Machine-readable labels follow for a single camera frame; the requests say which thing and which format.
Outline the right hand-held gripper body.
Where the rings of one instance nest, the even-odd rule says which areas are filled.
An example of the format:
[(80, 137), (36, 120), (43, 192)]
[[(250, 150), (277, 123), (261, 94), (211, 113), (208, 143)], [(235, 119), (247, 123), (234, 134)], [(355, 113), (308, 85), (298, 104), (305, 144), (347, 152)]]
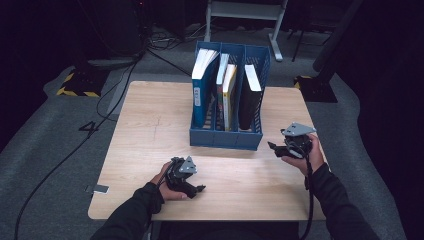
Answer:
[(297, 122), (293, 122), (286, 129), (282, 129), (281, 133), (285, 137), (284, 142), (288, 152), (298, 159), (308, 156), (312, 150), (312, 142), (309, 138), (310, 133), (315, 133), (316, 128), (306, 126)]

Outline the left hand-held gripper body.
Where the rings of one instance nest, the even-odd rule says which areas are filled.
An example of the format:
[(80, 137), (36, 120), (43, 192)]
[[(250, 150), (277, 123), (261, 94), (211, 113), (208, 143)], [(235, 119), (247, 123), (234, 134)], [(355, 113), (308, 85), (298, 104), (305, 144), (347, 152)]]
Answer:
[(187, 179), (197, 172), (192, 158), (174, 157), (171, 159), (169, 169), (166, 171), (166, 184), (170, 190), (183, 192), (186, 189), (194, 189), (195, 186), (187, 182)]

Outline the blue file rack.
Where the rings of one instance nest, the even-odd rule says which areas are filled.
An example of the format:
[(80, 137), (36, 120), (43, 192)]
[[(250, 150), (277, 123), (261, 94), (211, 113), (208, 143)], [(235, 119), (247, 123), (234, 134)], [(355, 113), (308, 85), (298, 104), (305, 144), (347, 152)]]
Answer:
[[(190, 126), (190, 144), (192, 146), (219, 147), (230, 149), (255, 150), (258, 148), (262, 139), (261, 126), (261, 103), (268, 80), (270, 69), (269, 49), (264, 46), (251, 46), (221, 42), (198, 42), (195, 50), (195, 61), (197, 52), (200, 48), (213, 49), (218, 52), (216, 57), (215, 72), (211, 86), (211, 93), (208, 98), (208, 108), (205, 123), (202, 127), (193, 125), (193, 93), (192, 93), (192, 120)], [(217, 129), (216, 118), (216, 76), (220, 61), (220, 54), (228, 53), (230, 55), (228, 64), (237, 66), (236, 82), (232, 93), (232, 117), (231, 130), (225, 131)], [(253, 64), (262, 87), (262, 95), (259, 105), (254, 114), (248, 130), (242, 130), (239, 127), (239, 102), (242, 91), (242, 84), (245, 78), (245, 66)]]

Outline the black book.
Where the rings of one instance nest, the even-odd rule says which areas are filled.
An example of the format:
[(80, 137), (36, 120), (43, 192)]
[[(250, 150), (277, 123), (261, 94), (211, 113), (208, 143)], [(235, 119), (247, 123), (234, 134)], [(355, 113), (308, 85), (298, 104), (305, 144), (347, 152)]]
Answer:
[(260, 102), (262, 87), (253, 64), (245, 66), (245, 78), (239, 102), (239, 127), (248, 130)]

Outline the yellow book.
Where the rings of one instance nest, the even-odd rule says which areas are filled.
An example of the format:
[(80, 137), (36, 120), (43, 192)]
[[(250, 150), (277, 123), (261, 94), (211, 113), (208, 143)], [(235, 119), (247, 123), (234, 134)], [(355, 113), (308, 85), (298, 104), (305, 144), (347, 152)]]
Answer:
[(236, 65), (227, 65), (222, 89), (223, 122), (225, 131), (231, 130), (232, 93), (234, 90), (234, 84), (236, 82), (236, 72)]

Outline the red illustrated book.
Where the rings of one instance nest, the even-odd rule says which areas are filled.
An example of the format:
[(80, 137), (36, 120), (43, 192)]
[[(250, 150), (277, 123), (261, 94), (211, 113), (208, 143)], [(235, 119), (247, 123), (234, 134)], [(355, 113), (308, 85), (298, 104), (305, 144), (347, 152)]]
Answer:
[(225, 79), (226, 69), (230, 55), (228, 53), (220, 54), (220, 61), (216, 76), (216, 122), (217, 129), (224, 129), (224, 114), (223, 114), (223, 83)]

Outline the blue book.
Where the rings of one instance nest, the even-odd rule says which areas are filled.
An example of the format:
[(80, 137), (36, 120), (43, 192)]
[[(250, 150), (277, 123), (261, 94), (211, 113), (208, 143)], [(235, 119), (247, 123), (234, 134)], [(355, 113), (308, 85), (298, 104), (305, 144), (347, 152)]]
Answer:
[(208, 98), (211, 93), (218, 52), (200, 48), (192, 70), (193, 125), (202, 127), (205, 123)]

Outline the person's right hand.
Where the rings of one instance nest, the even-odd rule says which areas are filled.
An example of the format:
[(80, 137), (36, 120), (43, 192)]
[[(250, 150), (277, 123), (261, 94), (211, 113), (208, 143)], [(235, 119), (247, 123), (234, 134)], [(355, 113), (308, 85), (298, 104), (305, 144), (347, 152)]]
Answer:
[(312, 142), (312, 150), (309, 153), (309, 161), (305, 159), (295, 159), (289, 156), (283, 156), (281, 160), (291, 166), (298, 168), (304, 176), (308, 175), (308, 169), (314, 173), (324, 164), (324, 157), (321, 152), (320, 142), (317, 136), (314, 134), (308, 134), (310, 141)]

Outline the yellow black striped base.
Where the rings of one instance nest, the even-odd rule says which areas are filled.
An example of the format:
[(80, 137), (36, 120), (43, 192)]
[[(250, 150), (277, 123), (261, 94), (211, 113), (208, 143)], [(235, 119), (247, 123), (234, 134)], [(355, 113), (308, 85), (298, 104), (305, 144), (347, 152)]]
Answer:
[(293, 82), (294, 86), (301, 91), (306, 102), (338, 102), (330, 84), (318, 77), (299, 75), (293, 79)]
[(109, 72), (73, 69), (64, 79), (57, 95), (100, 97)]

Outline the grey table leg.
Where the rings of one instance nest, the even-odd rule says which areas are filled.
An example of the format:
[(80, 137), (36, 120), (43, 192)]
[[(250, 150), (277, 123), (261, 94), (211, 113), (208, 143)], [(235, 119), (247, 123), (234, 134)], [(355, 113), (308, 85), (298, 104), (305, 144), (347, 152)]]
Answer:
[(118, 115), (121, 112), (130, 83), (131, 80), (118, 84), (107, 109), (108, 114)]

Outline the dark slanted pole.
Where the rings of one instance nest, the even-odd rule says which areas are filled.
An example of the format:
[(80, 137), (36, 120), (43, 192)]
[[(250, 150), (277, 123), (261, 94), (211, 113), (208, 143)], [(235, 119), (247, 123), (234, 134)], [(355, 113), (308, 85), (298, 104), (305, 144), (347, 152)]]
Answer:
[(342, 37), (358, 11), (363, 0), (353, 0), (341, 21), (338, 23), (334, 32), (331, 34), (328, 42), (324, 45), (318, 57), (313, 63), (313, 69), (318, 73), (323, 73), (329, 66), (330, 62), (334, 59), (337, 53), (337, 48), (341, 43)]

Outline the grey floor plate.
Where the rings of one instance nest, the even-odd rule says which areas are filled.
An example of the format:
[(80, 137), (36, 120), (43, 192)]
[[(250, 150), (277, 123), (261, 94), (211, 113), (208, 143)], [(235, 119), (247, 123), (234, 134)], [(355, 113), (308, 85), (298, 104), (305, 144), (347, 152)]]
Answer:
[(134, 57), (117, 57), (112, 59), (94, 59), (88, 61), (90, 65), (99, 68), (121, 68), (132, 65), (135, 62), (136, 58)]

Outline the white metal stand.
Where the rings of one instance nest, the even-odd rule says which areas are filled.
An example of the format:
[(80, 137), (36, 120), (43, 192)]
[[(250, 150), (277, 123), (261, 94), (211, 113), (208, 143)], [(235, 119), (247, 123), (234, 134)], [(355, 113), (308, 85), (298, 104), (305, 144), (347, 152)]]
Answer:
[(277, 43), (283, 17), (285, 15), (288, 0), (282, 0), (277, 5), (264, 5), (259, 3), (236, 3), (208, 0), (206, 8), (206, 29), (204, 40), (211, 41), (211, 23), (213, 17), (270, 20), (275, 22), (274, 30), (268, 34), (270, 46), (273, 50), (275, 60), (281, 62), (283, 54)]

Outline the black equipment case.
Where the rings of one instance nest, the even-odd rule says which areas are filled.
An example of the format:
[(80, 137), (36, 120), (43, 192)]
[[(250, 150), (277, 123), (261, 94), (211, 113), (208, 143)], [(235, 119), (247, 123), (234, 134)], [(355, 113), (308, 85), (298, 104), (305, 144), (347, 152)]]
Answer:
[(138, 10), (133, 0), (76, 0), (112, 56), (142, 52)]

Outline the metal table bracket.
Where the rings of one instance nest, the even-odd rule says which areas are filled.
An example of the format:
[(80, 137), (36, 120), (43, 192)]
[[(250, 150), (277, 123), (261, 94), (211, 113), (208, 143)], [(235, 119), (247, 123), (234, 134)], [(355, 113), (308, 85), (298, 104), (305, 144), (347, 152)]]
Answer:
[(109, 187), (104, 185), (93, 185), (93, 186), (87, 185), (85, 188), (85, 191), (90, 194), (94, 194), (94, 193), (107, 194), (109, 191)]

